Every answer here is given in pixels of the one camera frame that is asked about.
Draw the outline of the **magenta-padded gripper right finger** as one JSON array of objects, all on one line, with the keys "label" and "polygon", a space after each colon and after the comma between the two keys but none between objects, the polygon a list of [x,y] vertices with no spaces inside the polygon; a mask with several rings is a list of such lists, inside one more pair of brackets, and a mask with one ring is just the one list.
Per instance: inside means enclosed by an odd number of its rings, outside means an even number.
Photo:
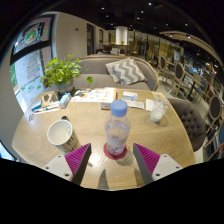
[{"label": "magenta-padded gripper right finger", "polygon": [[145,185],[182,169],[168,154],[159,155],[137,143],[133,144],[133,153]]}]

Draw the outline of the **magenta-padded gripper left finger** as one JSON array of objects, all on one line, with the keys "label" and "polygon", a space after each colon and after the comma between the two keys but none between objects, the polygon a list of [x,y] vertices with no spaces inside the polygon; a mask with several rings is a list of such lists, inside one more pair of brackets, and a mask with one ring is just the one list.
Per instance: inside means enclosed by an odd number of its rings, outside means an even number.
[{"label": "magenta-padded gripper left finger", "polygon": [[67,155],[57,155],[43,169],[65,180],[80,185],[91,155],[88,143]]}]

